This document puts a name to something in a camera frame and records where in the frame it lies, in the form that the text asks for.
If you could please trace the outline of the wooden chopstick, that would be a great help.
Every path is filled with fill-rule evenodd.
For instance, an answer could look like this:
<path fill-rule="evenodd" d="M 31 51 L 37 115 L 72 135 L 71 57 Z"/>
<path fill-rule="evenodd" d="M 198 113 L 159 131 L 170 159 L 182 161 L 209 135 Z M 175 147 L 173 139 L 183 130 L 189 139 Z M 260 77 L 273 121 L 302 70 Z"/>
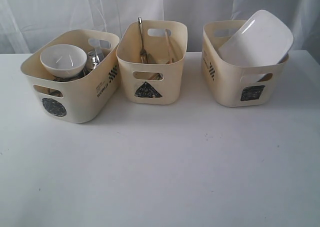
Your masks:
<path fill-rule="evenodd" d="M 160 65 L 167 65 L 170 64 L 170 60 L 159 60 L 158 62 L 156 62 L 156 64 L 160 64 Z M 151 76 L 148 77 L 148 80 L 161 80 L 162 74 L 157 72 L 157 73 L 153 73 Z"/>
<path fill-rule="evenodd" d="M 172 64 L 175 62 L 175 59 L 177 58 L 177 55 L 173 49 L 173 46 L 170 41 L 169 37 L 169 30 L 165 29 L 165 39 L 166 39 L 166 45 L 167 45 L 167 52 L 169 57 L 169 63 Z"/>

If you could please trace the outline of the stainless steel fork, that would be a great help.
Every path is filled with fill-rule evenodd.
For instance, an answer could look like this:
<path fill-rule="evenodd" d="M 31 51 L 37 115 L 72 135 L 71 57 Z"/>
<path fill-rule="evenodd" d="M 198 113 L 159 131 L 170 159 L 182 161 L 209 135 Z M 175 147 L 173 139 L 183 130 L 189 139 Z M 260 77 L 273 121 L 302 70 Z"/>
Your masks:
<path fill-rule="evenodd" d="M 143 36 L 143 26 L 142 26 L 142 18 L 138 17 L 138 27 L 141 39 L 141 50 L 140 50 L 140 58 L 143 64 L 148 63 L 148 54 L 144 47 L 144 36 Z"/>

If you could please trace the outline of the cream bin with circle mark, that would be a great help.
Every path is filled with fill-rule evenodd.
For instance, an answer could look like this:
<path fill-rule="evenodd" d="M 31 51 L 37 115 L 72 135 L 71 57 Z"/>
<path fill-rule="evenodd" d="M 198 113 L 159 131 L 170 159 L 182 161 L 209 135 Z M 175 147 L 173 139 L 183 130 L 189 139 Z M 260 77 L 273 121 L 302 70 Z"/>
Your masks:
<path fill-rule="evenodd" d="M 69 44 L 83 49 L 86 53 L 94 47 L 89 40 L 107 41 L 110 50 L 107 57 L 84 77 L 68 82 L 53 81 L 54 75 L 49 73 L 40 61 L 41 52 L 53 45 Z M 56 37 L 37 52 L 27 58 L 20 66 L 42 110 L 50 117 L 71 122 L 85 123 L 94 119 L 103 109 L 110 97 L 121 84 L 121 75 L 116 57 L 120 38 L 110 32 L 76 29 L 67 31 Z M 55 89 L 63 97 L 48 95 L 47 88 Z"/>

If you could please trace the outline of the stainless steel bowl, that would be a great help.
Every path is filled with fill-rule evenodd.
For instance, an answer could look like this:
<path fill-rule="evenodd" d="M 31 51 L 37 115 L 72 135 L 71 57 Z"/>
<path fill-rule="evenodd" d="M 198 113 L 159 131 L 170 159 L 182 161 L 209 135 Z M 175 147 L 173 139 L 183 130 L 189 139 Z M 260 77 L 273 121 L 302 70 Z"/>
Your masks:
<path fill-rule="evenodd" d="M 95 47 L 87 52 L 87 61 L 84 67 L 84 74 L 88 75 L 108 56 L 110 50 L 102 47 Z"/>

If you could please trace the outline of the stainless steel cup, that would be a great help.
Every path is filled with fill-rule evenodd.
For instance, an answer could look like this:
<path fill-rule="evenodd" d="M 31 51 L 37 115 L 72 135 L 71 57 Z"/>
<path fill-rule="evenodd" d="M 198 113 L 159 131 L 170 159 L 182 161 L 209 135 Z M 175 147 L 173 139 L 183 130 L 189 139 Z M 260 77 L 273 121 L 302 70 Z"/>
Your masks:
<path fill-rule="evenodd" d="M 46 89 L 46 93 L 50 96 L 55 96 L 55 97 L 59 97 L 59 98 L 62 98 L 63 97 L 63 94 L 61 91 L 59 90 L 56 90 L 56 89 L 52 89 L 52 88 L 47 88 Z"/>
<path fill-rule="evenodd" d="M 83 72 L 80 72 L 79 74 L 72 76 L 72 77 L 55 77 L 53 79 L 54 82 L 71 82 L 71 81 L 75 81 L 78 79 L 81 79 L 85 76 L 85 74 Z"/>

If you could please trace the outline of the white ceramic bowl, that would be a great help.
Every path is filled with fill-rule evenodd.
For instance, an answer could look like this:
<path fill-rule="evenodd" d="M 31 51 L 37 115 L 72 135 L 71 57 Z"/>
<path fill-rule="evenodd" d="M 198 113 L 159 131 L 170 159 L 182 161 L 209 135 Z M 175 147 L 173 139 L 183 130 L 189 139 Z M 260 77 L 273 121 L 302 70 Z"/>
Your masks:
<path fill-rule="evenodd" d="M 83 49 L 72 44 L 56 44 L 41 52 L 40 62 L 53 76 L 72 78 L 85 67 L 87 54 Z"/>

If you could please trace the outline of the white rectangular plate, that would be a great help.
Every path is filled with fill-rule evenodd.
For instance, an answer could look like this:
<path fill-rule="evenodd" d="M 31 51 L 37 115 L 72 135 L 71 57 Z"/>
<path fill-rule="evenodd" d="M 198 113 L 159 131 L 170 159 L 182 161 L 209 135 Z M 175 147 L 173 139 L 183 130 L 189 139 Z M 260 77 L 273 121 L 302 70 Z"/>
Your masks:
<path fill-rule="evenodd" d="M 220 58 L 242 69 L 279 64 L 294 43 L 289 27 L 273 13 L 260 9 L 218 48 Z"/>

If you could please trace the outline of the stainless steel knife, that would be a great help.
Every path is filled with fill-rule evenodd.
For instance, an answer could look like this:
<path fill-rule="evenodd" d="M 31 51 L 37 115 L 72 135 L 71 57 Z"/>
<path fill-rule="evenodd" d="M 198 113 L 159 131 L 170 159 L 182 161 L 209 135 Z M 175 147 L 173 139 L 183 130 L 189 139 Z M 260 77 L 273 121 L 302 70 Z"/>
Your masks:
<path fill-rule="evenodd" d="M 147 54 L 147 61 L 149 64 L 157 64 L 155 58 L 150 53 Z"/>

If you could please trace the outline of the cream bin with triangle mark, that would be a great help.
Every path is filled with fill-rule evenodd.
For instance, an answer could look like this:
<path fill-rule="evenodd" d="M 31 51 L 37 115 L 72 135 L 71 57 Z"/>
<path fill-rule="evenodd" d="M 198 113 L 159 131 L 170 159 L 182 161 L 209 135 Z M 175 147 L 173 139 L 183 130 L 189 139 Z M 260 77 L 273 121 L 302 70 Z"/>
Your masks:
<path fill-rule="evenodd" d="M 170 43 L 176 54 L 174 63 L 142 63 L 142 47 L 138 20 L 126 29 L 116 50 L 122 85 L 126 97 L 135 103 L 169 105 L 179 95 L 188 46 L 188 29 L 177 21 L 142 20 L 144 48 L 156 62 L 169 61 L 165 29 L 168 29 Z M 154 73 L 162 75 L 161 80 L 148 80 Z"/>

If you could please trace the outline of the cream bin with square mark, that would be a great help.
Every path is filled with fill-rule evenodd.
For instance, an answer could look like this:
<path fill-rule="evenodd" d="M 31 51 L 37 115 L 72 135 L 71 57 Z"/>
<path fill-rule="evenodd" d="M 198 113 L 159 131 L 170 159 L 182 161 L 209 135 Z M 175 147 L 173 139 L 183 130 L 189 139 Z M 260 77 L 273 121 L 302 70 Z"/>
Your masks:
<path fill-rule="evenodd" d="M 225 62 L 217 50 L 230 36 L 217 37 L 215 31 L 238 30 L 245 20 L 222 20 L 203 27 L 201 67 L 213 98 L 225 107 L 265 104 L 272 97 L 289 60 L 287 54 L 275 65 L 241 67 Z"/>

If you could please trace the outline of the white curtain backdrop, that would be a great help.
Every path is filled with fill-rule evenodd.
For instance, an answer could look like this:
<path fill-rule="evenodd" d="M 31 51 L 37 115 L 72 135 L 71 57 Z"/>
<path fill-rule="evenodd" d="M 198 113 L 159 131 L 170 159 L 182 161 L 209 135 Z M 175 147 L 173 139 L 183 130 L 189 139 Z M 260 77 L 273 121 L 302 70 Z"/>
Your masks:
<path fill-rule="evenodd" d="M 185 24 L 187 49 L 198 52 L 205 24 L 247 20 L 258 10 L 271 12 L 290 28 L 293 50 L 306 50 L 319 60 L 320 0 L 0 0 L 0 51 L 33 53 L 77 29 L 121 37 L 141 17 Z"/>

